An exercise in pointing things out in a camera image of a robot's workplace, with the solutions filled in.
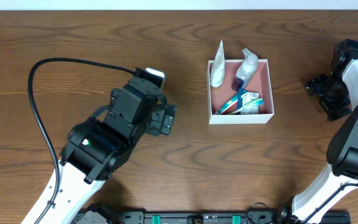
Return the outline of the Colgate toothpaste tube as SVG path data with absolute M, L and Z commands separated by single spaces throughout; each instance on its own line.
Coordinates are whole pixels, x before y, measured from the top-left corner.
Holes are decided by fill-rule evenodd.
M 234 95 L 229 101 L 227 101 L 225 104 L 222 105 L 220 109 L 218 109 L 214 115 L 220 115 L 223 114 L 225 111 L 227 111 L 230 107 L 235 105 L 238 100 L 238 95 Z

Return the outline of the green white toothbrush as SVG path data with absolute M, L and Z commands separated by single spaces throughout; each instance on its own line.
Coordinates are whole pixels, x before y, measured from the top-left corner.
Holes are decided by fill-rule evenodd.
M 240 111 L 243 111 L 245 110 L 248 106 L 253 106 L 253 107 L 256 107 L 258 108 L 259 106 L 263 105 L 264 104 L 264 100 L 262 98 L 258 98 L 258 99 L 254 99 L 248 103 L 246 103 L 245 105 L 243 105 L 241 108 L 229 113 L 229 115 L 232 115 L 232 114 L 235 114 L 235 113 L 238 113 Z

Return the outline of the white floral lotion tube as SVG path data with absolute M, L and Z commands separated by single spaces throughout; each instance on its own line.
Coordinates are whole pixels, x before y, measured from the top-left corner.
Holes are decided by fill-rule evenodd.
M 221 40 L 210 72 L 210 85 L 213 88 L 219 88 L 223 84 L 225 71 L 224 46 Z

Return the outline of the green white soap packet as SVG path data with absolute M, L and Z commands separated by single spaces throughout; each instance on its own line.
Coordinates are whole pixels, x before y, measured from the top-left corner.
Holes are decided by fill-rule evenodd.
M 247 92 L 246 96 L 243 98 L 243 105 L 245 105 L 246 103 L 248 103 L 254 99 L 258 99 L 258 98 L 259 98 L 259 93 Z M 253 106 L 248 106 L 245 110 L 240 112 L 241 115 L 258 114 L 258 113 L 259 113 L 259 108 L 256 108 Z

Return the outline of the blue disposable razor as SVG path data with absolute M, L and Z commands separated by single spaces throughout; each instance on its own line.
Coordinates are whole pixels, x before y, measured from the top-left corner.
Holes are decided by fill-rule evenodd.
M 243 98 L 246 96 L 247 91 L 243 88 L 239 89 L 237 92 L 237 109 L 242 108 L 243 106 Z

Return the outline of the clear bottle blue liquid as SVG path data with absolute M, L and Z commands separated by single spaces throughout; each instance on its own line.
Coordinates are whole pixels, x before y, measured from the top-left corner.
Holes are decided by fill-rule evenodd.
M 251 52 L 249 49 L 244 48 L 242 53 L 245 56 L 245 60 L 242 62 L 241 66 L 237 69 L 236 77 L 233 80 L 231 85 L 232 90 L 239 91 L 244 89 L 250 82 L 251 78 L 254 76 L 254 73 L 258 69 L 258 56 Z

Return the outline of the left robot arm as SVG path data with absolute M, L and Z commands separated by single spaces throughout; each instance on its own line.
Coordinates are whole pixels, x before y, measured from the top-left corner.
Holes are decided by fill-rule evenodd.
M 176 106 L 162 94 L 164 78 L 131 78 L 68 134 L 57 169 L 24 223 L 70 223 L 127 160 L 144 134 L 168 135 Z

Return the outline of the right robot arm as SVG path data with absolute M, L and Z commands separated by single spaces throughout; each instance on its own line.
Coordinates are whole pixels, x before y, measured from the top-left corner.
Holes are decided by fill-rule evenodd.
M 329 121 L 346 120 L 329 143 L 323 171 L 289 207 L 278 223 L 349 223 L 345 215 L 327 212 L 345 195 L 358 189 L 358 41 L 346 39 L 334 47 L 330 76 L 320 75 L 306 83 L 311 96 Z

